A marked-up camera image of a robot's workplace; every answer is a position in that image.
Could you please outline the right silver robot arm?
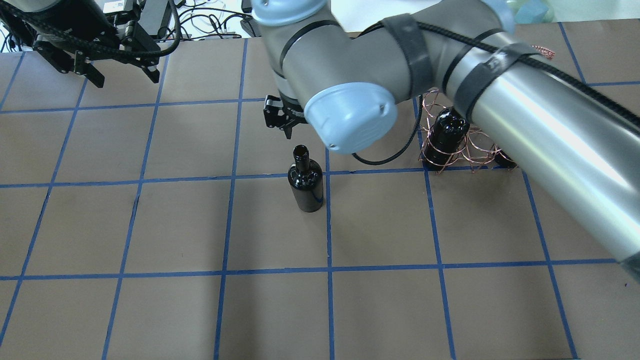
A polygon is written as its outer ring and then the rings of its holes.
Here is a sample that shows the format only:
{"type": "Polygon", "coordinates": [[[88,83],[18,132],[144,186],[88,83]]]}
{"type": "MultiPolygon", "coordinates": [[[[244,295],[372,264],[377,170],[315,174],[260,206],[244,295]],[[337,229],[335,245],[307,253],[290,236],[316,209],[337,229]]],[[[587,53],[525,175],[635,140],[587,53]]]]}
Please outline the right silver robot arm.
{"type": "Polygon", "coordinates": [[[514,36],[503,0],[441,0],[350,38],[326,0],[254,0],[279,91],[323,144],[364,150],[439,88],[639,278],[639,118],[514,36]]]}

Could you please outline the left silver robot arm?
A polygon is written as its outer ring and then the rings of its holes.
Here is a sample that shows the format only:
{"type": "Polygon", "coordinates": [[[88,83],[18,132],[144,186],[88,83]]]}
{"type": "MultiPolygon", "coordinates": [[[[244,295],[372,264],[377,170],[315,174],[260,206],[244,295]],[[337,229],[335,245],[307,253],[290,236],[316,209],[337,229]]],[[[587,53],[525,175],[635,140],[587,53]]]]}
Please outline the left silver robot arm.
{"type": "Polygon", "coordinates": [[[105,76],[98,60],[142,70],[157,84],[160,47],[140,25],[143,0],[3,0],[1,18],[59,73],[83,76],[96,88],[105,76]]]}

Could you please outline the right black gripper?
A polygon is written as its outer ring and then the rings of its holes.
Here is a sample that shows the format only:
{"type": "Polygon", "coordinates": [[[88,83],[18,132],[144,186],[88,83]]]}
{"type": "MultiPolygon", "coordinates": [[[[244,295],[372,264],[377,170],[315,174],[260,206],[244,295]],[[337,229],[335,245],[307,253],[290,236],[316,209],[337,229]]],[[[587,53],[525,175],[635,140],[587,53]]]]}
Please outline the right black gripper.
{"type": "Polygon", "coordinates": [[[282,92],[279,96],[266,95],[263,105],[263,118],[268,128],[281,129],[286,139],[291,140],[293,135],[293,126],[307,125],[304,109],[297,98],[288,96],[282,92]],[[290,125],[284,126],[284,114],[287,118],[286,123],[290,125]]]}

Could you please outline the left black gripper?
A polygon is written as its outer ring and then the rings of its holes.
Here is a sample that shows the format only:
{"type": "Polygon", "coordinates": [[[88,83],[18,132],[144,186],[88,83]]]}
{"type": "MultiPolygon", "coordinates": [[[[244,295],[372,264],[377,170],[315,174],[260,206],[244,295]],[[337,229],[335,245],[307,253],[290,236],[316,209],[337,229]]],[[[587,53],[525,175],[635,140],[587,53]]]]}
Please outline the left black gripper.
{"type": "Polygon", "coordinates": [[[32,49],[62,74],[84,76],[96,88],[105,76],[90,60],[134,64],[158,84],[161,49],[139,24],[142,10],[34,10],[32,49]]]}

